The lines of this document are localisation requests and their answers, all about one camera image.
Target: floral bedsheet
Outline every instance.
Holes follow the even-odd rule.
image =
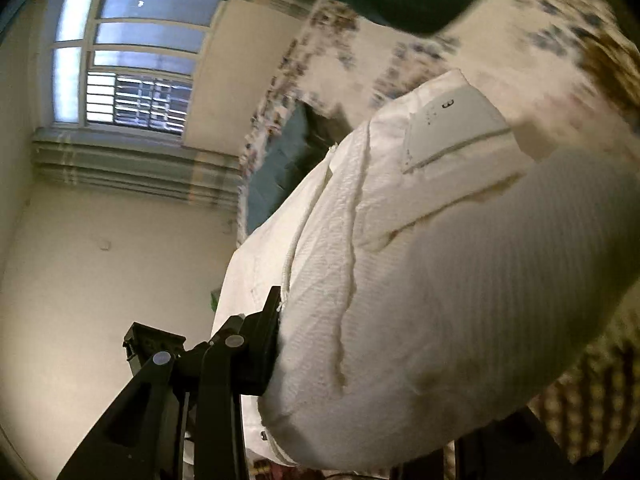
[[[640,170],[640,56],[605,0],[479,0],[445,30],[418,38],[318,0],[252,119],[246,183],[270,138],[303,100],[352,127],[392,99],[459,68],[534,158],[555,145],[598,150]],[[530,403],[572,462],[613,448],[640,416],[640,287],[581,361]]]

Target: beige wall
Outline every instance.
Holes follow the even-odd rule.
[[[0,296],[0,420],[40,480],[56,477],[131,374],[138,321],[209,337],[232,215],[124,192],[36,182]],[[101,250],[110,244],[109,250]]]
[[[229,0],[194,81],[187,146],[239,155],[251,116],[302,22]]]
[[[27,65],[33,8],[24,9],[0,46],[0,276],[31,185]]]

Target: silver bolt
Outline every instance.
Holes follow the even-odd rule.
[[[229,348],[238,348],[244,344],[244,337],[241,335],[230,335],[225,339],[225,345]]]
[[[158,366],[167,364],[171,360],[171,354],[169,352],[158,352],[154,355],[154,363]]]

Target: window frame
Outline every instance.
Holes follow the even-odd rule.
[[[58,20],[60,18],[60,12],[62,10],[64,0],[50,0],[44,5],[44,12],[42,14],[42,31],[40,34],[41,53],[46,53],[45,56],[40,56],[38,63],[39,72],[42,74],[40,79],[41,90],[39,92],[39,98],[46,100],[46,104],[40,108],[40,123],[47,126],[59,127],[59,128],[71,128],[71,129],[85,129],[85,130],[98,130],[114,133],[121,133],[134,136],[151,137],[155,140],[165,140],[177,144],[182,143],[184,133],[188,128],[191,99],[187,109],[186,120],[184,129],[181,134],[169,133],[162,130],[156,130],[152,128],[136,127],[136,126],[123,126],[120,124],[110,123],[98,123],[89,122],[86,118],[86,90],[87,90],[87,77],[89,72],[103,72],[103,73],[127,73],[132,75],[146,75],[153,78],[165,78],[174,81],[188,82],[192,87],[192,95],[194,88],[194,82],[198,77],[201,63],[200,60],[206,55],[209,49],[209,44],[212,41],[212,37],[215,34],[215,30],[225,12],[226,4],[228,0],[219,0],[216,10],[210,20],[209,25],[194,25],[193,23],[174,22],[172,20],[160,20],[153,18],[101,18],[100,13],[104,0],[92,0],[89,6],[89,13],[84,27],[84,35],[80,40],[69,41],[56,41],[56,31],[58,29]],[[174,50],[170,48],[163,48],[158,46],[145,46],[145,45],[131,45],[131,44],[107,44],[95,43],[97,39],[98,26],[101,23],[156,23],[158,25],[179,25],[185,28],[192,28],[204,33],[202,39],[202,45],[199,52],[187,52],[183,50]],[[80,70],[78,81],[78,122],[77,123],[63,123],[56,122],[53,111],[53,57],[54,51],[57,48],[79,46],[81,48],[80,55]],[[96,66],[93,64],[94,52],[97,50],[120,50],[120,51],[133,51],[133,52],[148,52],[152,54],[166,54],[175,57],[185,57],[193,59],[195,62],[194,70],[191,75],[179,74],[174,72],[165,72],[162,70],[152,70],[145,68],[130,68],[120,66]],[[44,66],[47,66],[48,70],[42,70]]]

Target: white garment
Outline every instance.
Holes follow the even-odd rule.
[[[336,469],[426,454],[562,373],[638,272],[638,183],[590,156],[513,184],[532,161],[503,134],[402,173],[411,115],[465,84],[452,71],[388,104],[232,258],[214,332],[282,286],[268,442],[243,399],[255,452]],[[633,255],[620,268],[613,245]]]

